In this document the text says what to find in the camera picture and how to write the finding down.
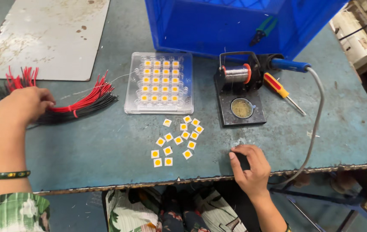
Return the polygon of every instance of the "screwdriver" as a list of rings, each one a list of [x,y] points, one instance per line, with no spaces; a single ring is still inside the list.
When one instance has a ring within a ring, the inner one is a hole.
[[[266,81],[269,86],[282,98],[287,98],[303,115],[307,115],[291,98],[288,97],[289,92],[287,92],[284,87],[269,73],[263,75],[264,81]]]

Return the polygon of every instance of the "blue plastic crate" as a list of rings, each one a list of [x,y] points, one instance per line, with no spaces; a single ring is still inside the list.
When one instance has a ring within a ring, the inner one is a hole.
[[[292,60],[348,0],[145,1],[156,50],[281,53]],[[256,34],[262,39],[250,46]]]

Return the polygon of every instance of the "bracelet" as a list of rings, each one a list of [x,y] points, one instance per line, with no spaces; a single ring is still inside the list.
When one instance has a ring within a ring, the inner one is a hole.
[[[0,180],[14,179],[14,178],[24,178],[30,175],[30,171],[21,172],[0,172]]]

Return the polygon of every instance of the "right hand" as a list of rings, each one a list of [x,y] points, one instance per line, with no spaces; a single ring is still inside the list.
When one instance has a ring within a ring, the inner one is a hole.
[[[235,181],[241,189],[248,195],[251,201],[266,197],[269,194],[266,186],[268,183],[271,166],[269,166],[262,150],[255,145],[238,145],[231,148],[229,158],[234,172]],[[241,164],[234,152],[247,156],[250,170],[243,171]]]
[[[55,103],[48,89],[34,86],[16,89],[0,101],[0,127],[18,126],[25,129]]]

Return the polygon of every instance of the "red wire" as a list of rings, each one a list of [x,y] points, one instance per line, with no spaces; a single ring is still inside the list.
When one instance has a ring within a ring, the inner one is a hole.
[[[36,68],[34,71],[32,71],[32,67],[25,67],[23,70],[23,77],[26,82],[28,82],[29,86],[36,86],[36,77],[37,73],[39,72],[39,68]],[[85,98],[79,100],[78,102],[67,106],[67,107],[55,107],[51,108],[50,110],[54,112],[70,112],[75,111],[77,109],[87,107],[88,105],[91,105],[94,103],[98,98],[100,98],[102,95],[112,92],[114,90],[114,87],[111,86],[109,82],[105,81],[105,77],[108,74],[108,71],[106,71],[105,75],[99,80],[96,80],[95,87],[92,89],[92,91],[86,96]],[[23,88],[21,84],[21,78],[20,76],[17,76],[16,78],[13,77],[11,74],[10,66],[9,66],[9,74],[6,73],[6,79],[7,83],[9,85],[10,91],[14,91],[15,89],[21,89]]]

